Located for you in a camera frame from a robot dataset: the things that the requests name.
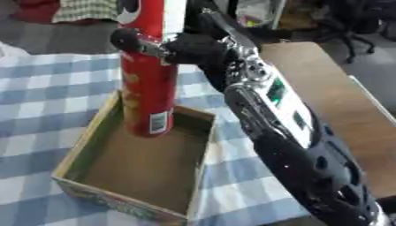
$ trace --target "red can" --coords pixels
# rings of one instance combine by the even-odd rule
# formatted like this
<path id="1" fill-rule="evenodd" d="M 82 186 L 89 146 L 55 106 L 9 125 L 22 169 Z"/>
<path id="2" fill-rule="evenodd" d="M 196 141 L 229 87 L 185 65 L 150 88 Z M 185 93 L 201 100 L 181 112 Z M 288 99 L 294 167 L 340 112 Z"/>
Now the red can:
<path id="1" fill-rule="evenodd" d="M 160 41 L 183 29 L 185 12 L 180 9 L 185 9 L 185 0 L 120 0 L 119 6 L 120 26 L 135 28 Z M 143 137 L 168 132 L 173 125 L 177 65 L 141 53 L 122 52 L 121 68 L 128 130 Z"/>

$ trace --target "blue and white checkered cloth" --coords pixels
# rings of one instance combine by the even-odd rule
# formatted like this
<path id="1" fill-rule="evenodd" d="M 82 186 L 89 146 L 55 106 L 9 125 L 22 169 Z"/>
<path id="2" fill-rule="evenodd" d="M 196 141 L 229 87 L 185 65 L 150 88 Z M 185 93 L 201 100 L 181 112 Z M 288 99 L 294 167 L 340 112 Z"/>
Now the blue and white checkered cloth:
<path id="1" fill-rule="evenodd" d="M 65 195 L 51 171 L 119 87 L 118 55 L 0 58 L 0 225 L 153 225 Z M 197 68 L 180 67 L 176 103 L 217 115 L 214 148 L 193 224 L 257 225 L 306 210 L 255 155 L 226 107 Z"/>

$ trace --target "barcode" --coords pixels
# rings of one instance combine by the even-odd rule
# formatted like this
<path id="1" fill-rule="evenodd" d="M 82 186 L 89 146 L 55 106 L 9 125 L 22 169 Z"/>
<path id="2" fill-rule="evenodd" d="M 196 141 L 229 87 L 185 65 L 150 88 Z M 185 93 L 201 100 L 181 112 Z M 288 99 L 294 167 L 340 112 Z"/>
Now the barcode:
<path id="1" fill-rule="evenodd" d="M 150 115 L 150 133 L 156 134 L 166 130 L 168 120 L 167 111 Z"/>

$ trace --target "robotic hand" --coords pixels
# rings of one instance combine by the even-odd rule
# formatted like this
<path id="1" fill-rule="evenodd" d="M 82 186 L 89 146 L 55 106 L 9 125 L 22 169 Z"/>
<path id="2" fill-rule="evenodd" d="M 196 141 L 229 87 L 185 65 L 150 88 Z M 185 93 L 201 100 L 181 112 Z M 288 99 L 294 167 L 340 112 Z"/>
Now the robotic hand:
<path id="1" fill-rule="evenodd" d="M 363 183 L 363 173 L 330 126 L 306 106 L 234 20 L 214 4 L 195 6 L 200 34 L 159 42 L 121 28 L 111 42 L 169 64 L 197 64 L 253 140 L 279 182 L 327 225 L 392 225 Z"/>

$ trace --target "cardboard box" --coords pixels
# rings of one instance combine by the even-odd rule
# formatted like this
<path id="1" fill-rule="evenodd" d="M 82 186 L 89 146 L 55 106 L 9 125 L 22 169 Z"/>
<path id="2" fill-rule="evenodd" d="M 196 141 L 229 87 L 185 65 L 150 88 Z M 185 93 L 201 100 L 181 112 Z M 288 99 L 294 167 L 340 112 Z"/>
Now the cardboard box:
<path id="1" fill-rule="evenodd" d="M 173 129 L 137 138 L 123 125 L 114 93 L 52 177 L 62 189 L 120 212 L 166 225 L 185 224 L 197 195 L 214 115 L 175 106 Z"/>

